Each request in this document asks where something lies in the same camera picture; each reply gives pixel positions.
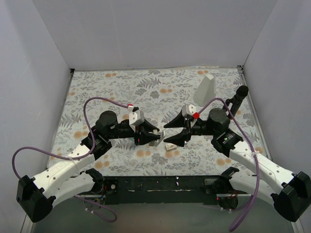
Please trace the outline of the beige stapler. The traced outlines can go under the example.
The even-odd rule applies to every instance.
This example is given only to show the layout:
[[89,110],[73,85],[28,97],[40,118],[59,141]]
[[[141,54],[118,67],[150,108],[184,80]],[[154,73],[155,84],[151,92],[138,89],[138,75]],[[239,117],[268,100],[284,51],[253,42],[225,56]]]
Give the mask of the beige stapler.
[[153,130],[153,134],[159,136],[159,138],[157,140],[154,140],[154,141],[150,142],[149,146],[157,147],[161,143],[161,141],[165,138],[166,133],[165,133],[165,131]]

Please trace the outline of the white staple box sleeve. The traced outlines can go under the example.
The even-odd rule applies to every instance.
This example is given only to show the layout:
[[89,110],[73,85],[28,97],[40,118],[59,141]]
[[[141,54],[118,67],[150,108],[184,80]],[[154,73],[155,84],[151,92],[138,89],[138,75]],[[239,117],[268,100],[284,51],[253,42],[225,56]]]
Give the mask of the white staple box sleeve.
[[166,144],[165,145],[166,151],[174,150],[177,148],[175,144]]

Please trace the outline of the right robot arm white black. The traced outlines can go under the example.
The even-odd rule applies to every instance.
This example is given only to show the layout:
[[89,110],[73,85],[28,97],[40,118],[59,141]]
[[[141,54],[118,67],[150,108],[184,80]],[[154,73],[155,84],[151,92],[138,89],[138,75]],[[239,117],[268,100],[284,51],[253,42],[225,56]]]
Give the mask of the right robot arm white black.
[[254,173],[263,185],[258,197],[270,202],[286,220],[296,222],[311,204],[311,179],[304,172],[282,168],[262,154],[254,154],[246,141],[229,128],[230,119],[225,110],[213,108],[207,120],[201,120],[194,107],[181,111],[165,128],[182,128],[179,134],[166,138],[166,143],[183,147],[191,136],[211,135],[213,147]]

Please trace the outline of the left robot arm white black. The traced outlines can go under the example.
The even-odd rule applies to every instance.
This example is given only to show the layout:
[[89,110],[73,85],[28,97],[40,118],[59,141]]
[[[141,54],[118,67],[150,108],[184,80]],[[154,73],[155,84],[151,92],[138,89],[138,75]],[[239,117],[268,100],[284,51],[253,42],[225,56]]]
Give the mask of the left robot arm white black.
[[108,152],[112,139],[133,138],[137,146],[156,146],[165,133],[149,123],[141,110],[129,113],[129,118],[118,123],[112,111],[102,112],[89,135],[69,154],[68,159],[54,164],[45,171],[19,179],[17,202],[34,223],[44,219],[57,204],[77,194],[99,194],[104,178],[95,169],[81,170]]

